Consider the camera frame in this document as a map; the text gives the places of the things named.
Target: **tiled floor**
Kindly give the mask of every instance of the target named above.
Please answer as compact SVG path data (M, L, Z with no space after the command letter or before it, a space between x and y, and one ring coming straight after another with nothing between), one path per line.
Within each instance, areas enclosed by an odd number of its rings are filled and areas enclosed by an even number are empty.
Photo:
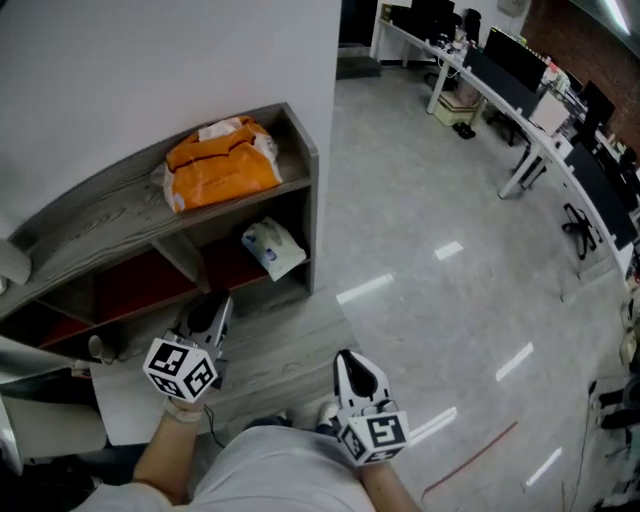
M543 176L523 197L500 200L523 146L484 123L462 141L425 113L425 91L419 73L401 69L337 82L322 279L339 294L385 276L343 304L359 344L390 376L412 429L455 408L396 462L417 498L517 422L428 492L425 510L568 511L589 383L623 373L619 276L563 304L573 247L557 188ZM452 242L463 249L439 260L434 251ZM529 343L533 352L498 382ZM604 454L620 442L589 427L575 511L611 490L621 462Z

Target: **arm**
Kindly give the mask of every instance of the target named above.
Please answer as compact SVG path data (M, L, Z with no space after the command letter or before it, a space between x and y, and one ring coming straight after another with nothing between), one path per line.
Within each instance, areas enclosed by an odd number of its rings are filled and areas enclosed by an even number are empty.
M377 512L422 512L388 462L363 466L360 475Z
M179 409L202 414L203 403L172 400ZM150 485L172 505L183 503L200 422L181 423L165 412L133 471L133 481Z

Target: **plastic bag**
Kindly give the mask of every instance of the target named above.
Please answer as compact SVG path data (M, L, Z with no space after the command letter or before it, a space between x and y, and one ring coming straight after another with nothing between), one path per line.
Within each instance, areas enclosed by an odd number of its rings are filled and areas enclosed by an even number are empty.
M307 258L291 234L271 217L251 224L242 234L242 245L256 257L274 281Z
M276 157L273 139L250 117L206 126L167 154L165 199L181 212L275 187Z

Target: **orange bag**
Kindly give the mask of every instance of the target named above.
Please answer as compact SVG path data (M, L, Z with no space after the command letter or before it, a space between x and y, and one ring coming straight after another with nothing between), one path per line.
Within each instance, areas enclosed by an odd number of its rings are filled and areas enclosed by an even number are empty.
M206 126L167 154L164 194L174 212L255 194L282 183L277 147L246 116Z

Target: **wristband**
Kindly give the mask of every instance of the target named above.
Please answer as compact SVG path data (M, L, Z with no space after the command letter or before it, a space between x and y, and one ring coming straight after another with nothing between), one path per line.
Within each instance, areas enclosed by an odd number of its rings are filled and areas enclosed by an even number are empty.
M202 411L186 411L181 409L171 401L171 398L167 398L164 401L164 410L178 423L199 423L202 419Z

